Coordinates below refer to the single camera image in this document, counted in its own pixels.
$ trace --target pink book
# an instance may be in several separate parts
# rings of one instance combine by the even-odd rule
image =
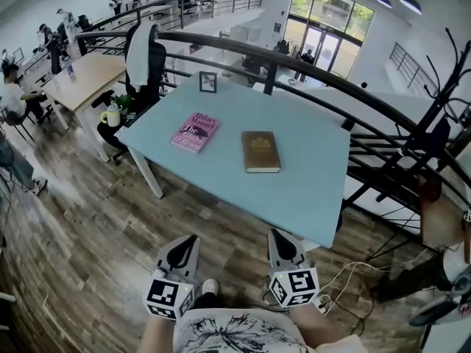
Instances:
[[[171,138],[171,143],[180,148],[199,153],[219,125],[219,120],[205,114],[193,113]]]

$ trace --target book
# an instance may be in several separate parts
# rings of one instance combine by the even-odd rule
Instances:
[[[281,169],[273,132],[242,132],[244,164],[247,173],[277,173]]]
[[[218,126],[218,119],[201,113],[193,113],[170,142],[182,149],[199,153]]]

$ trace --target white sneaker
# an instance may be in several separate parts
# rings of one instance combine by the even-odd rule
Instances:
[[[32,182],[34,183],[34,187],[30,188],[29,190],[36,196],[38,196],[41,191],[47,186],[47,179],[41,176],[33,179]]]
[[[215,279],[207,279],[203,282],[202,293],[214,293],[215,296],[218,295],[219,284]]]

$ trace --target white towel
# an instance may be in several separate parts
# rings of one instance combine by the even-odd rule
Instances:
[[[145,22],[138,27],[127,52],[127,74],[137,92],[142,85],[147,85],[149,79],[149,34],[152,26],[152,22]]]

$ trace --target potted plant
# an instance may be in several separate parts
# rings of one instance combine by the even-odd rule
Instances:
[[[115,103],[121,110],[121,115],[127,115],[127,111],[131,105],[131,99],[132,97],[130,94],[121,94],[115,98]]]

